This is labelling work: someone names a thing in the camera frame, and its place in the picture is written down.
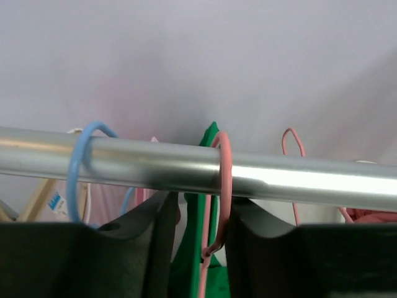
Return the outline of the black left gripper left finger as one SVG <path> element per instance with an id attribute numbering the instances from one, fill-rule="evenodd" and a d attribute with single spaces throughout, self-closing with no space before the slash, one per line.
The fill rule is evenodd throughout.
<path id="1" fill-rule="evenodd" d="M 178 195 L 159 191 L 123 216 L 1 225 L 2 297 L 165 297 Z"/>

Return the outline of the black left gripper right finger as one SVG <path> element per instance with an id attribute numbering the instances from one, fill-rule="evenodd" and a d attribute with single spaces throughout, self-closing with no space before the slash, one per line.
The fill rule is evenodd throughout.
<path id="1" fill-rule="evenodd" d="M 294 226 L 233 199 L 225 243 L 232 297 L 395 297 L 396 225 Z"/>

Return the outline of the dusty red t-shirt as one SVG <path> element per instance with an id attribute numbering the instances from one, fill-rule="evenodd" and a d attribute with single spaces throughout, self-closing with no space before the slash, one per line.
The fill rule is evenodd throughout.
<path id="1" fill-rule="evenodd" d="M 347 213 L 355 223 L 397 222 L 396 212 L 347 208 Z"/>

